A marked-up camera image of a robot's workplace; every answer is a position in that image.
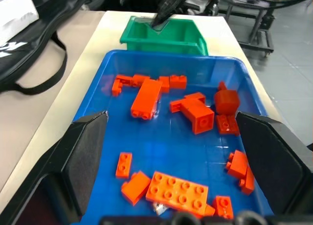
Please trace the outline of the flat orange toy brick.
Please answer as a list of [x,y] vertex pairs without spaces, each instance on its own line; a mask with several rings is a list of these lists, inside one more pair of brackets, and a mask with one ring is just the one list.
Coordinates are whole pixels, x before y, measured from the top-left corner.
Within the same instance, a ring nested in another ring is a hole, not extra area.
[[187,100],[198,100],[205,104],[206,97],[201,92],[185,95],[183,99],[170,102],[170,112],[171,113],[179,112],[183,102]]

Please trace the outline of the green plastic bin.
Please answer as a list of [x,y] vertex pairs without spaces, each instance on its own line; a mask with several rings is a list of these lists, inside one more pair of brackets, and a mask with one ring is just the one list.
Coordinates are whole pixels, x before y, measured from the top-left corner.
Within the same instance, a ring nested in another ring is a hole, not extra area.
[[156,28],[151,22],[151,18],[131,16],[120,43],[127,50],[208,55],[206,41],[193,20],[170,18]]

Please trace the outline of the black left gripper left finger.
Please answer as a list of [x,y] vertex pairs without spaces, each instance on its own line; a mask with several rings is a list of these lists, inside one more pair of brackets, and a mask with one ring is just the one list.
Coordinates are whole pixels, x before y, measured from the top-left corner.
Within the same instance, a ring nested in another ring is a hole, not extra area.
[[85,215],[97,177],[108,112],[82,116],[32,167],[0,225],[70,225]]

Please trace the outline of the orange flat toy plate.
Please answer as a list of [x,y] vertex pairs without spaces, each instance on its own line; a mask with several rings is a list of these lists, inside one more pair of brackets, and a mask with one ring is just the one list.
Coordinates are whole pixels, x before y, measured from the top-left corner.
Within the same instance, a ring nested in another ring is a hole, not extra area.
[[217,115],[216,122],[220,134],[235,136],[240,135],[239,127],[234,115]]

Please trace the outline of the rounded orange toy brick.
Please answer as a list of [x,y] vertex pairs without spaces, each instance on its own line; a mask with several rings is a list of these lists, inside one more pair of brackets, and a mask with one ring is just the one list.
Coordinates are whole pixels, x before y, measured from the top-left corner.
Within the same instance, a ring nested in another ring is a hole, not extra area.
[[234,115],[240,105],[238,93],[228,90],[225,83],[221,81],[218,91],[214,95],[216,112],[224,115]]

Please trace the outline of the long orange toy brick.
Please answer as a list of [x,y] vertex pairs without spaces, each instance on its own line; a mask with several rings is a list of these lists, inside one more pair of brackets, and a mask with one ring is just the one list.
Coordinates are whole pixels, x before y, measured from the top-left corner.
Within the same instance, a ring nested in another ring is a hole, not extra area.
[[157,109],[157,102],[161,94],[162,82],[145,79],[131,106],[131,115],[134,118],[151,120]]

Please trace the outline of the black fabric bag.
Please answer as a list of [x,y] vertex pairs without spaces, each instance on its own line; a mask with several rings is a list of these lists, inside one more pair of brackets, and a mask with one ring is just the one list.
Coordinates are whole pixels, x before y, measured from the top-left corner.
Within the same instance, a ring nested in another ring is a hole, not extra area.
[[36,95],[56,85],[64,75],[67,55],[60,68],[43,83],[26,88],[18,80],[30,69],[49,41],[63,51],[66,46],[57,35],[57,29],[86,4],[91,9],[99,7],[104,0],[50,0],[39,6],[39,19],[5,44],[7,56],[0,58],[0,93],[17,91],[25,95]]

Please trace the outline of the blue plastic bin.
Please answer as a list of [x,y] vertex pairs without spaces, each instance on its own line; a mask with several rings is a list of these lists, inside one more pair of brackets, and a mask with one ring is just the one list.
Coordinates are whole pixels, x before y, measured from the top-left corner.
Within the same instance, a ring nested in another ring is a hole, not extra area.
[[[117,75],[160,76],[184,75],[187,87],[172,89],[161,96],[151,120],[131,116],[137,88],[124,87],[112,96]],[[159,171],[209,188],[207,201],[229,196],[234,213],[253,210],[262,215],[272,210],[259,186],[247,196],[238,180],[225,170],[230,153],[244,147],[240,137],[221,135],[217,128],[192,132],[191,122],[181,113],[171,113],[171,101],[187,94],[201,92],[212,106],[220,82],[239,95],[242,112],[266,115],[267,112],[252,83],[244,63],[232,57],[190,56],[170,53],[112,50],[108,52],[87,91],[75,118],[99,111],[108,112],[102,156],[87,211],[77,225],[98,225],[103,216],[153,216],[152,205],[141,199],[131,205],[122,195],[122,179],[115,177],[121,152],[133,155],[131,172],[142,171],[151,177]]]

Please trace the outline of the orange corner toy brick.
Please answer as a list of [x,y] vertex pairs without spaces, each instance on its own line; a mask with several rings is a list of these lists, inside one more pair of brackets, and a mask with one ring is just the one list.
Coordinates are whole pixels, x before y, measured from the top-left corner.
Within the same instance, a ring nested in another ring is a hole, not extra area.
[[131,87],[133,78],[125,75],[117,75],[112,86],[112,95],[118,96],[122,92],[124,86]]

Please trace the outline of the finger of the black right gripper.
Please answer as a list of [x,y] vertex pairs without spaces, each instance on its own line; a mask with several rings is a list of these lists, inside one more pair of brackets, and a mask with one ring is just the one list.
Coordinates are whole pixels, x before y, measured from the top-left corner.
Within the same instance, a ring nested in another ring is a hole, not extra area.
[[151,27],[157,28],[159,25],[163,24],[168,20],[172,15],[176,14],[181,8],[182,2],[178,0],[165,0],[163,1],[158,9],[157,15],[154,17]]

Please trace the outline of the orange eight-stud toy plate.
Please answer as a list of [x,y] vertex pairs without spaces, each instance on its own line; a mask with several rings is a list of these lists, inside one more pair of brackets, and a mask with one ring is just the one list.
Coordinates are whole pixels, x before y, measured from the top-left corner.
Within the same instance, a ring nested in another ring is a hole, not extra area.
[[207,204],[208,186],[154,172],[146,200],[185,211],[197,217],[212,216],[215,208]]

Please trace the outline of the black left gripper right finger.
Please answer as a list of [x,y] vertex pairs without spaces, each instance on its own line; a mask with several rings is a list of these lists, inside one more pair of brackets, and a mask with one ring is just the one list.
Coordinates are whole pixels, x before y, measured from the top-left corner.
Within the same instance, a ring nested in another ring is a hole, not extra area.
[[283,123],[238,112],[247,159],[274,214],[313,215],[313,151]]

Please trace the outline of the white cardboard box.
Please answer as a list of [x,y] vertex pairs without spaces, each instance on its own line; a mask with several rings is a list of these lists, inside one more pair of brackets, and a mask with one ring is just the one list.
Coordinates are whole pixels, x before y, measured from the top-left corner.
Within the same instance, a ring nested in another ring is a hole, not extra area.
[[38,19],[32,0],[0,0],[0,46]]

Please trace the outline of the small orange toy brick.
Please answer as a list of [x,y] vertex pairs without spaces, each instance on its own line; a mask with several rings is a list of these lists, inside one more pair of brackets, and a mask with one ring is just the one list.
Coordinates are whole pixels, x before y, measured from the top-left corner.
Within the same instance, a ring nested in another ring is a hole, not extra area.
[[233,208],[229,196],[216,196],[213,200],[212,206],[215,208],[215,216],[224,219],[233,219]]
[[169,76],[160,76],[158,79],[161,83],[161,92],[162,93],[169,93],[170,91],[170,78]]
[[243,179],[240,179],[239,186],[241,188],[241,191],[248,196],[254,191],[254,175],[249,166],[247,167],[245,177]]
[[187,77],[184,75],[171,75],[169,77],[169,84],[171,89],[184,90],[187,86]]
[[132,87],[141,87],[143,82],[147,79],[149,80],[150,77],[145,76],[145,75],[135,74],[132,77]]

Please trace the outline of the black metal cart frame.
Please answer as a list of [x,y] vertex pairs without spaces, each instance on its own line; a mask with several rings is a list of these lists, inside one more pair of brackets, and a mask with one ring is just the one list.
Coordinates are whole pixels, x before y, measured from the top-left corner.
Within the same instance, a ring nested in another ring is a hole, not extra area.
[[[260,0],[232,0],[235,3],[242,3],[245,6],[257,4],[262,6]],[[257,15],[238,12],[233,10],[233,5],[230,5],[227,8],[225,14],[225,20],[229,22],[230,16],[235,16],[237,18],[253,19],[254,25],[247,38],[246,42],[239,41],[239,45],[243,49],[260,51],[265,54],[265,57],[268,57],[271,53],[274,52],[274,45],[269,31],[275,17],[273,16],[274,10],[259,10]]]

